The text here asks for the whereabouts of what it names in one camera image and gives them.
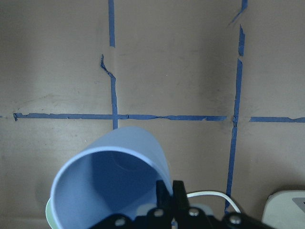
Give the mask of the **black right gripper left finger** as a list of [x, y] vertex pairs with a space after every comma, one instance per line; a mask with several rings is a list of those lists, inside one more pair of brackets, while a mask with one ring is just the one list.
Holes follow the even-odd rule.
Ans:
[[172, 197], [163, 180], [156, 181], [155, 216], [172, 216]]

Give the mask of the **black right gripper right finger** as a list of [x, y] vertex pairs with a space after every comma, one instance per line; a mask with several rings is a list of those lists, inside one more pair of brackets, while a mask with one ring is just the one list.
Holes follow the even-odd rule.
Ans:
[[190, 208], [184, 182], [173, 181], [173, 212], [175, 216], [185, 215]]

